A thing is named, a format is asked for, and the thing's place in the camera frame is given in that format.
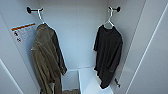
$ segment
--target hanging clothes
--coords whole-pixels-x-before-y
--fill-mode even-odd
[[[112,29],[106,29],[104,25],[99,27],[94,45],[97,51],[94,70],[102,81],[102,89],[109,86],[113,78],[120,62],[122,44],[122,37],[114,26]]]
[[[37,27],[37,36],[31,49],[34,67],[44,94],[53,94],[50,83],[55,83],[54,94],[62,94],[61,73],[67,68],[55,31],[46,23]]]

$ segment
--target wall hook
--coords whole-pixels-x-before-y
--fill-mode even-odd
[[[27,7],[27,12],[28,12],[29,14],[31,13],[31,11],[38,11],[38,10],[31,10],[30,7]]]
[[[110,10],[111,10],[111,9],[113,9],[113,10],[117,10],[117,12],[120,12],[121,7],[118,7],[118,8],[111,8],[111,7],[109,7],[109,9],[110,9]]]

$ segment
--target black shirt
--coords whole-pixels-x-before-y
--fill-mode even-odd
[[[94,50],[97,51],[95,70],[101,79],[100,87],[106,88],[120,62],[122,50],[122,37],[117,29],[106,29],[100,26],[97,32]]]

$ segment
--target closet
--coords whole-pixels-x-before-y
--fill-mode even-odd
[[[0,0],[0,94],[39,94],[31,47],[43,22],[55,30],[67,72],[62,90],[81,94],[167,94],[168,0]],[[111,22],[122,35],[120,64],[110,85],[100,88],[93,70],[98,27]],[[15,36],[12,28],[31,25]]]

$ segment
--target olive green jacket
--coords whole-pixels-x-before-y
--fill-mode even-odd
[[[44,94],[53,94],[50,83],[55,83],[54,94],[62,94],[61,73],[65,74],[67,68],[57,35],[47,24],[39,25],[36,31],[31,52],[40,87]]]

